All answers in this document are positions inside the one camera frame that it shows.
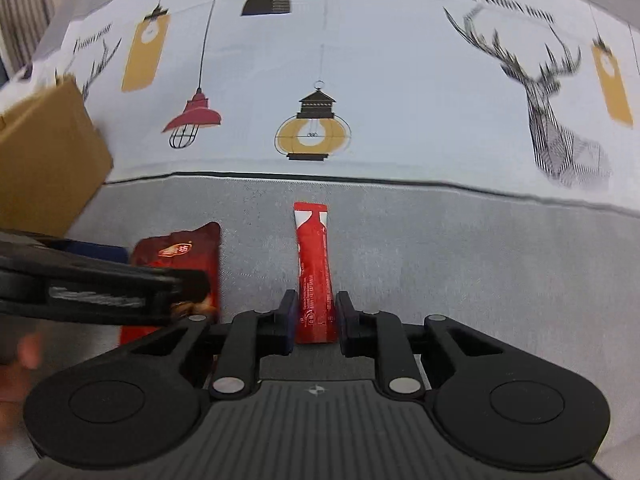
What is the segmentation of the person left hand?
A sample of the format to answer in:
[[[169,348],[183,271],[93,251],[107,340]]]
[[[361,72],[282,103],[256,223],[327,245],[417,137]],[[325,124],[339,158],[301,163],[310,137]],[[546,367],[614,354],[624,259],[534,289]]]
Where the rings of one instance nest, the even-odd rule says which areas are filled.
[[[20,339],[16,359],[1,367],[0,434],[1,444],[12,440],[22,419],[24,402],[32,388],[32,372],[42,361],[42,333],[28,334]]]

